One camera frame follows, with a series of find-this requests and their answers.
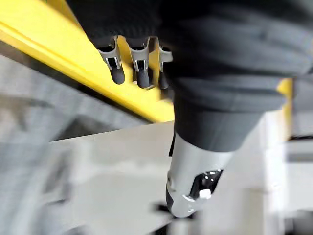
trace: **gray fabric sleeve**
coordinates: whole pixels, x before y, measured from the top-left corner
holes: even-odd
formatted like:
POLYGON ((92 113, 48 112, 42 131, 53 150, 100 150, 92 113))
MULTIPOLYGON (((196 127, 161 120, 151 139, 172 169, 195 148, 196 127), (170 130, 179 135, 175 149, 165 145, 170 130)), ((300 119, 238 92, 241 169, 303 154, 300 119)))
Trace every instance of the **gray fabric sleeve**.
POLYGON ((164 12, 160 31, 174 58, 164 70, 176 94, 175 130, 200 148, 234 151, 264 112, 284 103, 280 81, 312 66, 312 32, 266 8, 196 2, 198 13, 164 12))

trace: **robotic hand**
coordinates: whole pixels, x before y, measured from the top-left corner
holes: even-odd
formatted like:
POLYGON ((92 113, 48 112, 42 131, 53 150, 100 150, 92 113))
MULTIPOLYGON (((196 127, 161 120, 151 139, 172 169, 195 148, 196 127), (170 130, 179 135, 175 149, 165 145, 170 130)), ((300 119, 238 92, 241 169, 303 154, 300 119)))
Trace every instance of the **robotic hand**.
POLYGON ((300 4, 295 1, 67 2, 116 84, 125 80, 117 36, 130 46, 141 88, 149 86, 149 37, 158 37, 159 85, 166 89, 168 82, 175 93, 166 199, 176 217, 203 208, 262 114, 284 103, 276 91, 280 81, 305 74, 312 65, 309 13, 301 12, 309 8, 295 7, 300 4))

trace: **white surface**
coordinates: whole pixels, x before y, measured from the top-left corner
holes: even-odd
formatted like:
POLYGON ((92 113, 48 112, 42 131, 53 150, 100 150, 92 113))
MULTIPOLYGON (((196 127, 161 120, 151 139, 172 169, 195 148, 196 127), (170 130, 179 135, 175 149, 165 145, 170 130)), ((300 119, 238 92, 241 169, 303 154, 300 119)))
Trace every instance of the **white surface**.
MULTIPOLYGON (((279 234, 278 216, 287 192, 284 146, 280 135, 273 134, 280 128, 274 125, 278 120, 274 113, 264 118, 230 161, 202 215, 203 222, 195 221, 202 234, 279 234), (268 124, 268 118, 274 123, 268 124), (274 139, 268 139, 269 132, 274 139)), ((75 187, 68 223, 88 225, 92 235, 143 235, 164 225, 169 215, 153 207, 165 203, 172 136, 172 123, 163 123, 51 143, 53 149, 67 144, 73 149, 75 187)), ((307 198, 301 193, 305 187, 296 183, 302 177, 306 185, 310 183, 311 168, 301 169, 293 165, 288 178, 294 189, 293 209, 305 208, 313 198, 313 191, 307 198)))

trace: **yellow beam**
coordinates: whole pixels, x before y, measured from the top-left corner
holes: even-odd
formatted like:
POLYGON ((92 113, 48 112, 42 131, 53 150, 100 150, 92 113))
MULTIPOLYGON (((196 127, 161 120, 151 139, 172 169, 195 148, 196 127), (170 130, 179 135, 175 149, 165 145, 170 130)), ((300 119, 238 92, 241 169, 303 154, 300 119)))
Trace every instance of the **yellow beam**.
MULTIPOLYGON (((127 63, 123 68, 128 82, 112 82, 65 0, 0 0, 0 5, 0 40, 153 122, 174 119, 173 105, 160 100, 158 88, 140 89, 130 82, 133 71, 127 63)), ((128 51, 123 38, 119 44, 121 51, 128 51)), ((123 61, 129 59, 127 53, 122 54, 123 61)), ((151 60, 150 66, 158 64, 151 60)))

